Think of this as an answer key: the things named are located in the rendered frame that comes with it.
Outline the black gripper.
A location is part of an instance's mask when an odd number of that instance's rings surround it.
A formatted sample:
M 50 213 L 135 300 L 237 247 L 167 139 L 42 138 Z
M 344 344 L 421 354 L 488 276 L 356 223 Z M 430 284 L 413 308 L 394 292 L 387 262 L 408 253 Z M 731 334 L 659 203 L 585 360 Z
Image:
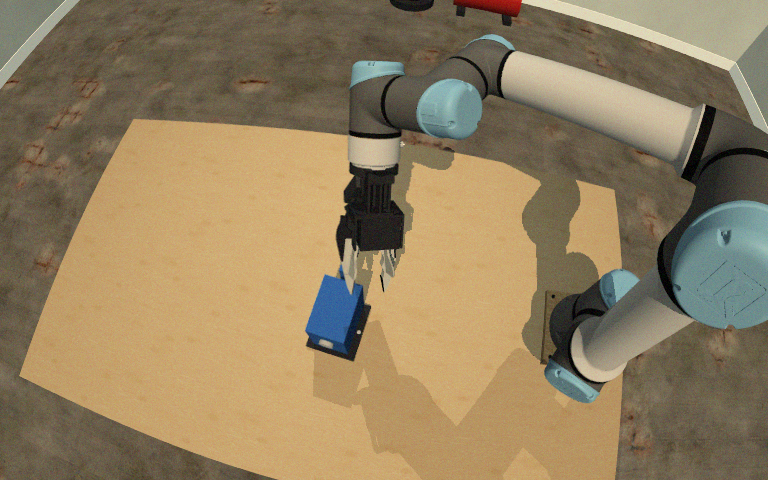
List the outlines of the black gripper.
M 398 174 L 398 164 L 376 171 L 356 167 L 350 162 L 349 173 L 361 177 L 361 191 L 344 206 L 346 214 L 340 216 L 336 231 L 346 285 L 353 295 L 359 251 L 379 250 L 382 254 L 380 279 L 383 292 L 386 292 L 391 277 L 395 276 L 396 249 L 403 247 L 405 215 L 391 200 L 391 184 Z

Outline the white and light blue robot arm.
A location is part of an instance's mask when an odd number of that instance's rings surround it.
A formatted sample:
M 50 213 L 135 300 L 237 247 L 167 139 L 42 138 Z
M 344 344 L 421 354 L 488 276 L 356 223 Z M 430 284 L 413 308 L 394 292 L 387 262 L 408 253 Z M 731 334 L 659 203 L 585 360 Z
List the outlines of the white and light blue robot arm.
M 404 75 L 400 62 L 353 65 L 352 165 L 394 167 L 402 129 L 466 139 L 481 121 L 482 100 L 494 95 L 665 161 L 696 186 L 641 280 L 614 269 L 553 309 L 549 330 L 557 349 L 544 375 L 561 393 L 594 402 L 629 360 L 693 321 L 743 329 L 768 320 L 767 133 L 706 104 L 690 108 L 516 51 L 494 34 L 471 41 L 424 76 Z

